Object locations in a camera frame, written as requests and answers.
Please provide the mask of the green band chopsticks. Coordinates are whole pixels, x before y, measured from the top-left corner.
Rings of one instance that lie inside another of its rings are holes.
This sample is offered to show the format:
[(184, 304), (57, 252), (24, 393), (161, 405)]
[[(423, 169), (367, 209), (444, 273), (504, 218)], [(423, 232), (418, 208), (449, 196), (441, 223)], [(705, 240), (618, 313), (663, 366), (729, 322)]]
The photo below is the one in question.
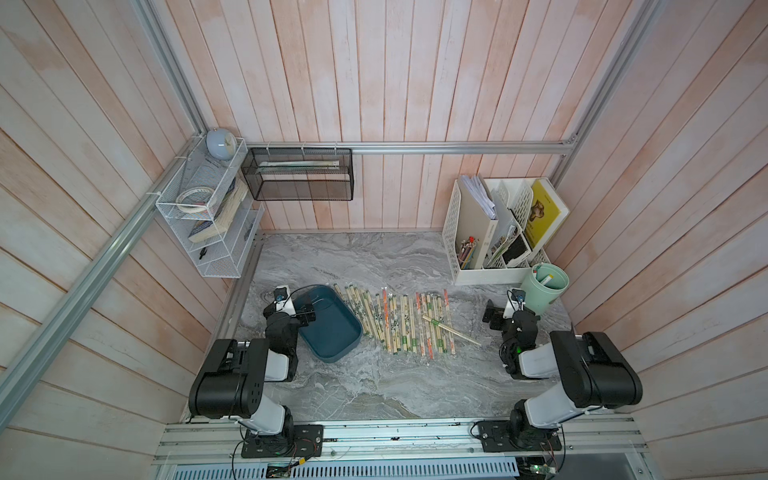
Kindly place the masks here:
[(365, 321), (365, 318), (364, 318), (364, 315), (363, 315), (363, 311), (362, 311), (361, 305), (360, 305), (360, 303), (358, 301), (357, 288), (354, 285), (350, 285), (349, 289), (350, 289), (350, 292), (351, 292), (352, 300), (353, 300), (353, 302), (355, 304), (356, 311), (357, 311), (358, 316), (359, 316), (359, 318), (361, 320), (361, 323), (363, 325), (364, 334), (366, 336), (369, 336), (370, 334), (369, 334), (368, 329), (367, 329), (367, 325), (366, 325), (366, 321)]
[(347, 295), (346, 291), (345, 291), (345, 290), (343, 290), (343, 291), (344, 291), (344, 293), (345, 293), (345, 296), (346, 296), (346, 299), (345, 299), (346, 301), (343, 301), (343, 302), (345, 303), (345, 305), (346, 305), (347, 307), (349, 307), (350, 309), (353, 309), (353, 308), (354, 308), (354, 305), (353, 305), (352, 301), (349, 299), (349, 297), (348, 297), (348, 295)]
[(433, 319), (433, 318), (431, 318), (431, 317), (429, 317), (427, 315), (422, 315), (422, 318), (423, 318), (423, 320), (425, 320), (429, 324), (434, 325), (435, 327), (438, 327), (438, 328), (440, 328), (442, 330), (445, 330), (447, 332), (452, 332), (454, 334), (454, 336), (458, 336), (459, 338), (462, 338), (462, 339), (466, 340), (467, 342), (469, 342), (471, 344), (474, 344), (474, 345), (477, 345), (477, 346), (482, 346), (481, 342), (471, 338), (470, 336), (468, 336), (468, 335), (458, 331), (457, 329), (455, 329), (453, 327), (447, 326), (444, 322), (440, 322), (440, 321), (438, 321), (436, 319)]

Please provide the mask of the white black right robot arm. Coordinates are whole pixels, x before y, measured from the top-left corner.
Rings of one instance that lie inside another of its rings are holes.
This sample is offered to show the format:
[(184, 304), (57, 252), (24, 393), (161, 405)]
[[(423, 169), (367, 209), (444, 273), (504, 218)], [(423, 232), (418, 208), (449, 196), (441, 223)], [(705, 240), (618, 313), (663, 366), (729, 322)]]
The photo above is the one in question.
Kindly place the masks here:
[(560, 451), (565, 422), (642, 400), (639, 375), (607, 334), (553, 330), (549, 342), (538, 345), (539, 320), (518, 300), (505, 308), (486, 303), (482, 321), (502, 333), (499, 357), (507, 373), (518, 380), (558, 379), (545, 392), (518, 401), (508, 420), (473, 424), (470, 434), (486, 453)]

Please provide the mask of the teal plastic storage tray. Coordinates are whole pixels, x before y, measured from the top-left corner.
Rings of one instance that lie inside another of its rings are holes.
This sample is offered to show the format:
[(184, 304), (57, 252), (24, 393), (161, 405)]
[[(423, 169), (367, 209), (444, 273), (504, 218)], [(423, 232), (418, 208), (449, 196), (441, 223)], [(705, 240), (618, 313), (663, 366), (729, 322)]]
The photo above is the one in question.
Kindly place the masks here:
[(360, 343), (362, 324), (332, 287), (310, 285), (293, 302), (297, 316), (308, 320), (299, 334), (319, 360), (335, 363)]

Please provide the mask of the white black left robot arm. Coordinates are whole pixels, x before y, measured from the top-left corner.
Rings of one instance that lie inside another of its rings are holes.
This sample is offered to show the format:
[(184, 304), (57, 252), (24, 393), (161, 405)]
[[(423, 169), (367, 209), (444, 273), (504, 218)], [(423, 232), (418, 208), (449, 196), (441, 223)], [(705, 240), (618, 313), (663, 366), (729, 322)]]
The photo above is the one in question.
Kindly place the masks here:
[(294, 379), (299, 330), (316, 319), (315, 308), (285, 300), (266, 312), (262, 338), (213, 343), (189, 393), (190, 415), (235, 421), (243, 429), (244, 458), (318, 457), (324, 428), (297, 425), (287, 406), (264, 393), (267, 383)]

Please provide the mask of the red printed chopsticks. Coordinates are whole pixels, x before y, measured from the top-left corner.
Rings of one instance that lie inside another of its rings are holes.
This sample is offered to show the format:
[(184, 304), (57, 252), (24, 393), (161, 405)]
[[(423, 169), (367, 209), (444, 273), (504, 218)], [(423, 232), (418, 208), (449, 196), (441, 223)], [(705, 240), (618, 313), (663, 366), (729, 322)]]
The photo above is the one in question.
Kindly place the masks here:
[[(450, 309), (450, 302), (449, 302), (449, 296), (447, 289), (443, 290), (443, 303), (444, 303), (444, 323), (449, 326), (453, 327), (452, 324), (452, 316), (451, 316), (451, 309)], [(449, 336), (449, 342), (450, 342), (450, 352), (452, 356), (456, 356), (456, 346), (455, 346), (455, 336), (452, 332), (448, 332)]]

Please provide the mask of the green tip chopsticks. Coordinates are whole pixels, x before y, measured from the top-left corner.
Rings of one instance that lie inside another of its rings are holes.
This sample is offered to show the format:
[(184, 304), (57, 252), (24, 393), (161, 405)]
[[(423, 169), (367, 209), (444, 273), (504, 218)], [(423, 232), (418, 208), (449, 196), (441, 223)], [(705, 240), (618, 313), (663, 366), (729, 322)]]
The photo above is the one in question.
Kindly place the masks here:
[(351, 308), (353, 309), (358, 320), (363, 325), (363, 330), (366, 330), (364, 309), (359, 302), (356, 287), (352, 284), (347, 285), (345, 287), (345, 291), (346, 291), (349, 303), (351, 305)]

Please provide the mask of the red striped chopsticks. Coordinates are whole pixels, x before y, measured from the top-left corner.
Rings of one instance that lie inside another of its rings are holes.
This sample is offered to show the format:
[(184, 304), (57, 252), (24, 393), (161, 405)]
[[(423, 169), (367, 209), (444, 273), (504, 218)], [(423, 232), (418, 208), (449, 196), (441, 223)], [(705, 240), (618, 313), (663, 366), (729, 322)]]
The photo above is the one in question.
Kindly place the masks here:
[(388, 301), (388, 292), (387, 292), (386, 286), (383, 287), (381, 291), (381, 306), (382, 306), (383, 317), (384, 317), (384, 332), (385, 332), (387, 351), (389, 353), (393, 353), (393, 343), (391, 339), (391, 327), (390, 327), (390, 320), (389, 320), (389, 301)]

